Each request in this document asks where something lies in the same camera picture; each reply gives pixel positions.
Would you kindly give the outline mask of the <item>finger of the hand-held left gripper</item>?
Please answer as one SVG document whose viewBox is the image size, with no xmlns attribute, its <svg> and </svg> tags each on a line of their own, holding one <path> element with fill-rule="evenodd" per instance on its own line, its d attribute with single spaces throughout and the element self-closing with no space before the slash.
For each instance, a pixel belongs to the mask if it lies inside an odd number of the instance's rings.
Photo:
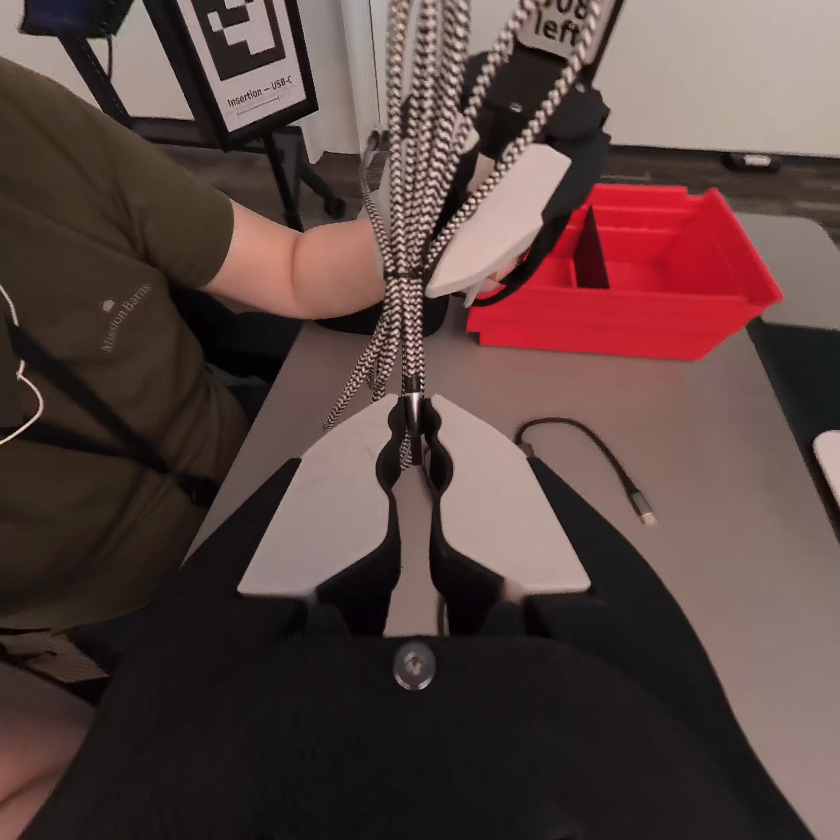
<svg viewBox="0 0 840 840">
<path fill-rule="evenodd" d="M 475 128 L 466 135 L 456 165 L 456 198 L 468 198 L 487 177 L 486 161 L 480 151 L 480 135 Z"/>
<path fill-rule="evenodd" d="M 547 144 L 529 146 L 458 226 L 426 285 L 426 298 L 464 292 L 467 300 L 475 300 L 486 280 L 532 244 L 543 225 L 543 210 L 571 164 Z"/>
</svg>

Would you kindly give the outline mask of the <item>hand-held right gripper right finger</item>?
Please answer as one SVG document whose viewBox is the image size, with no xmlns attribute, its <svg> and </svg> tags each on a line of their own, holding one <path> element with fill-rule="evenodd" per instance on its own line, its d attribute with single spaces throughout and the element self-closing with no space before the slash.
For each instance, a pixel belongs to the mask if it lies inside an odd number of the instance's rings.
<svg viewBox="0 0 840 840">
<path fill-rule="evenodd" d="M 431 407 L 453 466 L 440 500 L 445 544 L 499 576 L 507 595 L 587 592 L 591 579 L 522 450 L 444 396 Z"/>
</svg>

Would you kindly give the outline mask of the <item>black floor outlet box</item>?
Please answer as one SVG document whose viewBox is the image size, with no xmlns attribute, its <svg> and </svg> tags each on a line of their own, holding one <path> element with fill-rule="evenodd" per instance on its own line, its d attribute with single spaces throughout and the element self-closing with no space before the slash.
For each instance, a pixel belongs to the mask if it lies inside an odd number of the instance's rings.
<svg viewBox="0 0 840 840">
<path fill-rule="evenodd" d="M 730 172 L 753 174 L 776 174 L 781 171 L 783 165 L 780 156 L 760 152 L 723 152 L 721 162 Z"/>
</svg>

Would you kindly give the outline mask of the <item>dark rectangular desk mat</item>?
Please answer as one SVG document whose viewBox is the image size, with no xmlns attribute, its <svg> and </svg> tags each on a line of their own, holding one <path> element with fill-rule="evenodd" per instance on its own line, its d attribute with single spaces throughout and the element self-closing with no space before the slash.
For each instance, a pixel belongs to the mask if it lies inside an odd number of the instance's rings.
<svg viewBox="0 0 840 840">
<path fill-rule="evenodd" d="M 799 449 L 814 461 L 817 436 L 839 429 L 839 331 L 757 318 L 748 333 Z"/>
</svg>

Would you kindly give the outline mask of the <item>person in olive shirt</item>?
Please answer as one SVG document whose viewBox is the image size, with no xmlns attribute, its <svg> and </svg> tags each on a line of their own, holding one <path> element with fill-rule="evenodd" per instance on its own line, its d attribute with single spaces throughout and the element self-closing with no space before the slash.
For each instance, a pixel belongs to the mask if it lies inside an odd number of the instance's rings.
<svg viewBox="0 0 840 840">
<path fill-rule="evenodd" d="M 2 287 L 38 347 L 164 460 L 129 454 L 27 364 L 44 410 L 2 444 L 2 629 L 63 631 L 147 603 L 249 425 L 177 311 L 227 255 L 226 195 L 50 78 L 2 59 Z"/>
</svg>

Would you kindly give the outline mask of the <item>red plastic bin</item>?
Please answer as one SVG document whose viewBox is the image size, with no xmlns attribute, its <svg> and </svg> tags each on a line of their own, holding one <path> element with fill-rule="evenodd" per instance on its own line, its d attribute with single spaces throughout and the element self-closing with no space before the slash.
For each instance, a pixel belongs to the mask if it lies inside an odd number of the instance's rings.
<svg viewBox="0 0 840 840">
<path fill-rule="evenodd" d="M 576 286 L 589 206 L 609 290 Z M 466 330 L 491 347 L 698 361 L 782 300 L 718 190 L 599 184 L 537 273 L 508 299 L 473 306 Z"/>
</svg>

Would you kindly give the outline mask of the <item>black equipment rack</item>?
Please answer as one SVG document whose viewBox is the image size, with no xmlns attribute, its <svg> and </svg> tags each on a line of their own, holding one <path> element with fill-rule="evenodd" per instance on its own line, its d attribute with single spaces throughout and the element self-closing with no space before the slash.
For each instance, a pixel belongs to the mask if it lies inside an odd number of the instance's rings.
<svg viewBox="0 0 840 840">
<path fill-rule="evenodd" d="M 77 69 L 99 108 L 112 120 L 133 129 L 133 118 L 124 107 L 106 70 L 84 38 L 62 35 L 58 41 Z"/>
</svg>

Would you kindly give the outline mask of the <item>black sign stand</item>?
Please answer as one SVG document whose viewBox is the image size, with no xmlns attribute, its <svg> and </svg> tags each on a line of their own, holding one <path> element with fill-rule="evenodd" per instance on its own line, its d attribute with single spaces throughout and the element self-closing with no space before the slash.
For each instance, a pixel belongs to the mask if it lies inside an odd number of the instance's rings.
<svg viewBox="0 0 840 840">
<path fill-rule="evenodd" d="M 273 174 L 287 226 L 303 231 L 299 212 L 300 184 L 322 199 L 323 211 L 339 221 L 346 214 L 345 201 L 315 172 L 308 161 L 302 129 L 297 126 L 270 131 L 262 136 L 263 150 Z"/>
</svg>

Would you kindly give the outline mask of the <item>instruction board on white stand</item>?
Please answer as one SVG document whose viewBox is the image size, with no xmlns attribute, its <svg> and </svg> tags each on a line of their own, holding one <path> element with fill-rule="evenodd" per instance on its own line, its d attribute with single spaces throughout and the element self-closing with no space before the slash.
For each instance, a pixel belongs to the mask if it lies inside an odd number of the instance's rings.
<svg viewBox="0 0 840 840">
<path fill-rule="evenodd" d="M 826 430 L 817 435 L 812 451 L 826 486 L 836 508 L 839 508 L 839 437 L 837 429 Z"/>
</svg>

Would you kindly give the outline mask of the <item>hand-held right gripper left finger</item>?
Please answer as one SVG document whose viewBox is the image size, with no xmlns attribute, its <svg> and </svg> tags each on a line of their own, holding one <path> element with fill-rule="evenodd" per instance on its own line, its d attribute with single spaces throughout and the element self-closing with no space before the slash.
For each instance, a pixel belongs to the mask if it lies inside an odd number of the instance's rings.
<svg viewBox="0 0 840 840">
<path fill-rule="evenodd" d="M 387 395 L 325 433 L 299 459 L 290 484 L 238 584 L 247 596 L 390 596 L 401 540 L 392 488 L 400 444 Z"/>
</svg>

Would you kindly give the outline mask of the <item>dark monitor screen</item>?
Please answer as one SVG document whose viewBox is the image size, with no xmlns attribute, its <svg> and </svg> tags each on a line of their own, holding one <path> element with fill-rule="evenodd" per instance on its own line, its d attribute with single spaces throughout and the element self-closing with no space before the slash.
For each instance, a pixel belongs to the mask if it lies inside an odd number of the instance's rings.
<svg viewBox="0 0 840 840">
<path fill-rule="evenodd" d="M 39 37 L 108 38 L 119 32 L 133 1 L 24 1 L 18 31 Z"/>
</svg>

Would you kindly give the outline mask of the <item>framed marker sign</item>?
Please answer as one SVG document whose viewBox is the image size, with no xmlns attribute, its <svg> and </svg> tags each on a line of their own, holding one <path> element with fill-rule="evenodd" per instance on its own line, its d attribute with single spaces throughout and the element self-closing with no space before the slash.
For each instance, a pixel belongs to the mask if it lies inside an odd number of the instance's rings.
<svg viewBox="0 0 840 840">
<path fill-rule="evenodd" d="M 298 2 L 143 6 L 212 147 L 237 150 L 319 109 Z"/>
</svg>

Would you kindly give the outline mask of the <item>black bin divider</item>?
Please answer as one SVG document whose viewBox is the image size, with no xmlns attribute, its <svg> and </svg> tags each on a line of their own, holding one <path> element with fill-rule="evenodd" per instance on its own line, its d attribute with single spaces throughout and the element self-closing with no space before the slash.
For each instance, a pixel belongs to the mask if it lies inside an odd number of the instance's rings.
<svg viewBox="0 0 840 840">
<path fill-rule="evenodd" d="M 581 233 L 573 253 L 576 286 L 584 290 L 609 290 L 606 259 L 595 209 L 589 206 L 584 216 Z"/>
</svg>

